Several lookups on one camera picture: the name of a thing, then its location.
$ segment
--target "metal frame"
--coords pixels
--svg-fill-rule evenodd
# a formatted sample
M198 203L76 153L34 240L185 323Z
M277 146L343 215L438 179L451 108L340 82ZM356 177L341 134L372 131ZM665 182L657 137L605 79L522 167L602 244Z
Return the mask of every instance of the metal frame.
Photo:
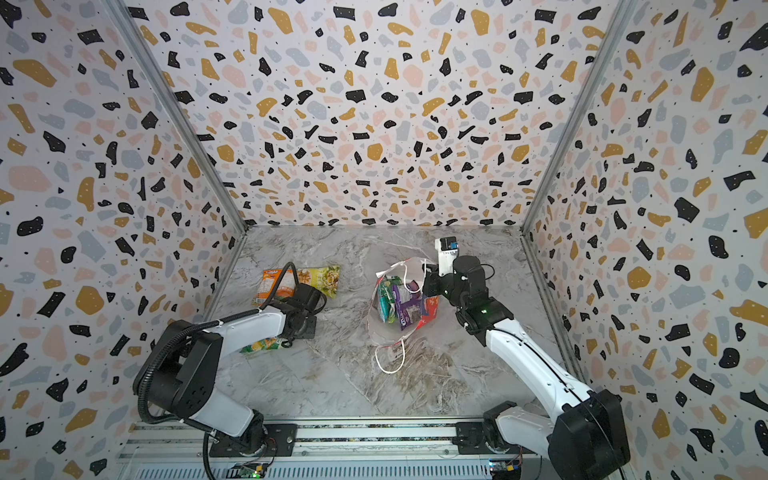
M128 14L127 7L122 0L103 0L102 3L107 10L109 18L114 26L120 32L125 44L131 50L134 60L139 64L144 72L147 82L157 95L157 99L162 104L165 112L170 117L171 123L178 130L184 143L192 150L192 155L197 159L197 165L205 173L205 177L211 190L219 198L221 207L230 218L230 223L234 225L238 236L243 237L247 226L240 217L232 197L227 193L227 189L219 178L214 166L208 160L208 154L203 148L202 143L192 129L192 125L181 111L176 96L164 80L163 72L157 65L154 56L149 51L149 47L144 43L138 27Z

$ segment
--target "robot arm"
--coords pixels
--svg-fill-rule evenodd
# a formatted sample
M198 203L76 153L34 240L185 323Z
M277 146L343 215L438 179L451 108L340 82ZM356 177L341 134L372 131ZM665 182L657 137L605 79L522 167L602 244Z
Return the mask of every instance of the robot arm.
M541 401L549 419L506 402L484 415L487 446L525 446L549 457L564 480L604 478L629 462L621 405L607 390L595 393L541 349L512 313L488 295L477 257L459 256L455 237L435 241L439 265L427 265L424 293L443 295L456 319L512 367Z

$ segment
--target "gray speckle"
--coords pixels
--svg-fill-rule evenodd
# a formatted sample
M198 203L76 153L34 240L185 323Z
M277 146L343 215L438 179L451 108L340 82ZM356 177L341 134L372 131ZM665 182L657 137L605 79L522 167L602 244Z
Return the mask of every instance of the gray speckle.
M240 0L240 3L227 15L227 20L235 25L242 25L248 22L248 3L245 0Z
M632 180L632 200L635 203L639 203L650 193L650 187L648 186L647 177L636 177Z
M720 341L723 343L728 343L728 340L730 340L730 322L728 322L728 317L716 316L715 323L717 324L717 332L720 334Z
M190 36L189 36L189 35L187 35L186 33L181 35L181 41L183 41L184 43L186 43L186 44L187 44L187 46L189 46L189 47L194 47L194 46L196 46L196 45L199 45L199 44L200 44L200 42L198 42L198 41L197 41L197 40L195 40L194 38L190 37Z
M472 105L472 108L469 109L469 111L478 120L485 120L488 117L488 113L491 111L491 108L485 102L476 101L475 104Z
M530 50L531 47L528 47L528 44L525 43L525 40L520 38L515 44L515 53L518 54L518 57L520 57L520 61L525 63L528 60L528 56L526 55L528 53L528 50Z
M107 439L101 439L98 442L94 443L94 446L92 446L91 449L85 453L85 456L92 457L93 455L96 455L100 451L104 450L104 447L106 446L107 446Z
M475 57L475 60L478 62L478 66L480 68L490 68L491 67L491 58L488 56L488 52L485 51L483 48L479 48L472 52L472 56Z
M58 418L63 419L74 412L74 402L64 402L58 406Z
M80 16L82 18L90 18L96 15L96 7L93 2L85 2L80 4Z
M326 119L326 106L319 103L318 101L312 100L309 104L306 106L306 110L318 120L325 120Z
M381 90L384 90L384 87L382 87L381 82L377 78L371 87L371 95L378 95Z
M694 303L699 303L707 297L701 286L680 285L677 290L670 293L670 300L675 308L681 309Z
M10 386L26 385L27 383L42 383L48 381L48 375L51 373L49 366L36 366L32 371L21 378L13 380Z
M328 49L331 50L331 43L330 43L330 41L328 42ZM286 55L291 57L293 59L293 61L296 62L296 65L299 65L300 67L309 67L310 66L310 61L306 59L304 54L301 53L301 50L299 50L298 48L288 48L286 50Z
M194 92L202 97L208 92L208 87L206 87L202 81L197 80L194 85Z
M685 435L685 432L688 431L688 425L685 424L682 420L680 420L680 417L675 417L672 421L672 428L675 432L677 432L678 435Z
M722 232L725 224L728 222L728 217L729 214L722 214L719 217L705 218L702 227Z
M734 105L748 104L752 101L752 97L747 94L743 94L740 97L736 97L730 101Z
M645 433L640 427L637 427L637 435L634 436L634 446L637 448L637 453L644 457L648 449L648 439L645 438Z
M58 208L59 210L66 210L71 204L70 200L62 197L49 197L45 201L46 208Z
M411 133L411 122L407 120L400 122L395 132L397 133L397 141L407 141Z
M464 52L459 50L458 48L453 48L453 58L456 60L456 63L462 63L464 60L467 59L467 56L464 55Z
M656 300L650 305L650 309L654 312L663 312L664 311L664 304L667 301L664 299L664 297L661 297L660 299Z
M682 177L675 177L670 180L670 188L676 194L685 191L688 188L688 179Z
M674 70L680 66L680 63L690 55L690 48L684 48L683 50L665 55L659 60L659 66L664 70Z
M243 138L243 141L254 141L253 125L250 122L244 121L240 124L240 136Z
M5 38L5 43L21 53L29 51L29 43L13 30L8 30L8 37Z
M675 115L672 117L672 131L670 131L670 139L676 143L681 144L683 143L683 139L685 138L685 127L687 122L685 121L685 117L681 117L680 115Z
M104 430L108 429L109 427L111 427L115 423L120 422L123 419L123 417L125 417L126 413L128 413L128 406L127 405L123 405L119 409L114 410L113 412L111 412L109 414L109 416L107 417L107 421L104 422Z
M741 419L736 419L733 427L725 436L720 437L726 447L734 455L739 455L744 451L744 438L741 435L741 429L744 427L744 422Z
M78 233L78 240L80 240L80 253L90 258L94 262L98 262L107 253L104 247L88 230L83 230Z
M92 68L91 73L94 75L94 78L96 79L96 83L98 83L99 85L104 85L105 87L112 88L115 91L120 91L118 84L112 81L112 79L109 77L109 74L106 71L101 71L98 68Z
M762 199L763 195L761 195L757 190L752 190L746 195L746 201L750 202L751 204L756 204Z
M101 269L104 272L107 272L107 275L109 276L115 276L118 274L118 269L112 263L105 263L101 266Z
M141 160L141 155L136 150L123 150L120 153L120 162L122 162L123 167L134 170L139 170L144 166L144 161Z
M21 277L14 280L15 283L30 284L35 281L35 274L33 272L20 272Z
M720 54L720 58L717 59L717 70L727 70L734 60L736 60L736 50Z
M57 117L56 115L50 114L46 117L43 117L42 115L38 114L38 118L41 122L44 124L51 125L53 128L57 128L58 130L61 130L64 128L64 118Z
M35 462L35 480L51 480L53 478L54 465L45 457Z
M453 12L453 2L448 2L443 8L440 8L437 12L433 13L429 17L429 23L433 25L445 25L451 19L451 12Z
M654 379L637 365L632 366L632 374L634 375L634 379L637 380L637 383L640 383L642 386L653 386L656 384Z
M91 118L96 115L96 110L93 107L74 98L70 98L64 103L64 111L82 118Z
M656 121L664 121L667 119L667 107L664 106L664 100L659 102L659 106L656 107Z
M390 45L394 45L395 42L390 40L388 36L384 35L383 33L379 35L379 43L382 44L383 47L389 47Z
M736 278L734 278L733 281L736 283L736 286L739 287L739 290L746 292L750 289L750 286L752 286L752 280L754 280L754 278L755 274L752 272L752 269L747 265L740 263L739 273L736 274Z

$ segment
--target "pink speckle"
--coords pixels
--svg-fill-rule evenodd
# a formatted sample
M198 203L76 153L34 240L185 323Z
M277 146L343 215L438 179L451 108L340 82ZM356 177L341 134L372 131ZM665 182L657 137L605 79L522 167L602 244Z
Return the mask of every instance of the pink speckle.
M409 85L414 88L420 88L424 80L424 72L414 64L408 65L403 71L402 76L406 78Z
M667 285L668 280L669 279L667 278L666 275L664 275L659 270L656 270L656 282L654 283L654 288L656 289L656 291L660 292L661 290L663 290L664 286Z
M83 135L90 135L91 134L91 122L89 121L79 121L78 124L74 127L74 129Z
M571 24L571 14L566 13L563 15L563 20L560 23L560 31L565 31L566 28Z
M56 268L56 258L53 250L43 247L35 255L35 266L48 275L55 275L58 272Z
M78 268L78 272L74 275L75 282L79 282L81 280L93 280L94 278L96 278L96 272L82 266Z
M304 15L301 15L301 12L297 13L293 17L293 20L296 22L296 25L298 25L299 28L301 28L302 33L306 33L307 30L309 30L306 26L306 22L304 21Z
M40 336L40 329L36 326L20 326L18 334L26 339L36 339Z
M168 28L168 18L166 18L163 12L161 12L160 10L155 10L154 17L157 19L158 22L160 22L160 25L163 28Z
M235 87L245 88L245 74L239 68L227 65L223 68L221 74Z
M411 24L413 24L414 27L418 28L422 25L422 21L419 20L419 15L416 13L416 7L414 7L413 4L411 4L410 17L411 17Z
M27 296L22 300L22 318L28 319L35 313L35 299Z
M20 165L8 169L8 182L16 190L45 192L51 188L51 181L37 167Z
M722 87L715 88L712 93L712 103L710 103L710 110L716 110L720 108L720 103L725 98L725 94L728 93L730 85L723 85Z
M701 278L702 282L709 282L712 280L712 264L703 266L701 270L699 270L699 278Z
M697 120L697 122L694 124L694 131L699 135L706 133L707 130L709 129L710 129L710 122L708 122L703 117Z
M707 317L709 316L710 311L709 310L701 310L699 313L696 314L694 317L694 320L692 324L700 331L703 332L704 329L707 328L707 324L709 323L709 320Z
M50 356L57 362L67 359L67 347L64 345L64 329L61 325L53 325L43 339L41 350L46 356Z
M624 117L624 113L627 111L627 105L624 103L623 98L617 98L614 103L611 104L611 122L614 125L621 121Z
M208 20L211 24L216 25L217 27L220 26L221 22L219 22L219 19L216 18L216 15L214 15L214 13L211 10L209 10L204 3L202 4L202 6L203 6L203 15L205 15L205 19Z
M614 240L608 244L608 251L627 253L630 251L630 245L623 238L614 238Z

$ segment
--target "black speckle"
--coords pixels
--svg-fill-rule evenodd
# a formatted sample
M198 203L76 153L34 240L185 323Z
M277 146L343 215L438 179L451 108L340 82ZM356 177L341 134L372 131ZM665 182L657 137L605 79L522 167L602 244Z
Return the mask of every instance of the black speckle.
M717 258L728 258L725 241L717 235L710 235L710 252Z
M48 142L48 148L51 151L58 151L64 153L67 150L67 144L59 140L52 133L48 131L43 132L43 138Z
M181 2L178 5L170 7L170 14L173 15L174 17L189 16L190 6L186 2Z
M696 215L699 214L699 209L688 200L680 197L675 203L674 207L677 208L677 216L689 222L693 222Z
M582 13L578 14L579 20L595 20L598 17L598 12L600 11L600 7L590 8L589 10L584 10Z
M672 327L670 332L664 336L668 342L679 340L690 335L690 329L687 323L681 323Z
M753 174L751 170L748 170L723 179L728 190L736 190L741 185L741 182L745 180L755 180L755 174Z
M680 277L681 279L688 281L690 280L690 270L688 270L688 267L685 265L675 265L674 267L675 275Z
M16 227L16 234L20 237L32 235L43 229L43 217L35 217L32 220L25 220Z
M549 22L554 23L554 16L557 12L553 12L552 10L541 10L536 9L536 12L534 13L534 20L541 20L542 22Z
M349 20L355 19L355 9L347 7L333 7L333 14L336 18L348 18Z

